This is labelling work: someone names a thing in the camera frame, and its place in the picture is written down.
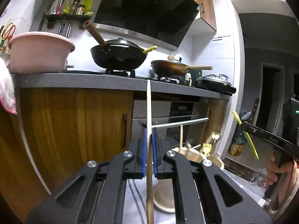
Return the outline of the person's right hand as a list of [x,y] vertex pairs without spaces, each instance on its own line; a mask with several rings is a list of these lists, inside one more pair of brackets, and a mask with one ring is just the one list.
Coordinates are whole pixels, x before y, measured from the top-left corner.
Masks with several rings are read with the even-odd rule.
[[269,159],[268,167],[266,169],[266,185],[270,186],[273,183],[278,181],[278,174],[286,173],[286,177],[281,184],[278,197],[277,204],[275,204],[274,209],[278,209],[282,206],[283,202],[286,198],[291,194],[293,187],[296,184],[297,175],[298,175],[298,161],[287,162],[278,167],[275,163],[275,155],[274,153]]

